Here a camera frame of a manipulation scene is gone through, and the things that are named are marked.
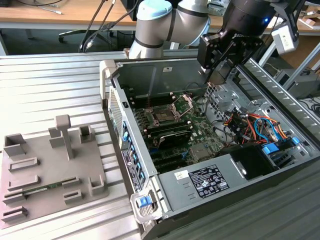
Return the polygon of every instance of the motherboard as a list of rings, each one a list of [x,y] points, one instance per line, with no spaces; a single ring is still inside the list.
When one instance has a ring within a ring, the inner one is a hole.
[[[160,173],[214,158],[224,147],[206,119],[202,104],[187,94],[169,96],[167,102],[162,99],[160,103],[167,103],[162,105],[145,100],[146,107],[132,106],[133,115]]]

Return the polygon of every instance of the circuit board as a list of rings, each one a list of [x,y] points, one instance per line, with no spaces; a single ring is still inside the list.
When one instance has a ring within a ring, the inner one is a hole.
[[[179,118],[172,114],[173,107],[171,104],[133,109],[134,117],[150,156],[160,173],[214,158],[224,147],[199,105],[193,100],[191,100],[191,103],[191,109],[188,102],[183,98],[179,98],[174,103],[175,110],[182,115]],[[170,126],[174,123],[185,122],[190,123],[192,126],[190,127],[191,129],[188,129],[191,131],[190,137],[184,143],[177,143],[173,147],[160,149],[157,147],[156,142],[148,140],[148,136],[145,134],[146,127],[157,129],[159,126]]]

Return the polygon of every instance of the robotic arm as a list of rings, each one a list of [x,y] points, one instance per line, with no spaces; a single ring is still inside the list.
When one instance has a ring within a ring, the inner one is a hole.
[[[276,13],[284,22],[272,32],[279,54],[298,45],[297,16],[287,1],[302,7],[305,0],[231,0],[217,34],[210,26],[207,0],[182,0],[177,9],[165,0],[144,0],[137,12],[135,40],[129,58],[160,58],[163,43],[199,45],[197,60],[213,84],[222,84],[232,68],[244,64],[261,47],[259,38]]]
[[[204,34],[200,39],[197,60],[203,72],[209,73],[211,83],[224,83],[233,67],[252,57],[263,44],[259,36],[276,13],[285,19],[272,32],[277,50],[280,54],[294,51],[299,33],[288,2],[231,0],[223,16],[222,28],[217,34]]]
[[[165,0],[144,0],[137,12],[130,59],[160,58],[165,41],[198,45],[210,27],[208,0],[182,0],[177,9]]]

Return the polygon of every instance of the wooden desk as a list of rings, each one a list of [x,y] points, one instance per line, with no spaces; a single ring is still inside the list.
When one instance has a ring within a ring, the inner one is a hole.
[[[27,3],[32,3],[31,0],[22,0]],[[12,6],[5,8],[0,7],[0,29],[61,29],[61,30],[85,30],[94,15],[101,0],[64,0],[59,2],[60,8],[46,6],[48,9],[59,10],[62,14],[46,11],[35,6],[23,5],[15,0],[12,1]],[[106,12],[109,9],[112,0],[104,3],[102,9],[97,15],[91,29],[98,29]],[[121,0],[116,0],[116,3],[107,19],[107,22],[116,21],[126,9],[121,3]],[[210,16],[211,25],[210,32],[218,31],[222,24],[223,18],[219,16]],[[301,22],[298,22],[300,35],[320,36],[320,30],[313,30]],[[113,30],[134,31],[136,22],[132,21],[129,16],[120,21]],[[270,33],[270,28],[267,28],[266,34]],[[0,36],[0,56],[6,54],[5,45]]]

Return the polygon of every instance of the warning label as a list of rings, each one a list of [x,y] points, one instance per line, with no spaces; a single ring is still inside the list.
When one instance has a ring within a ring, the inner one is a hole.
[[[203,199],[229,188],[217,165],[190,172],[189,177]]]

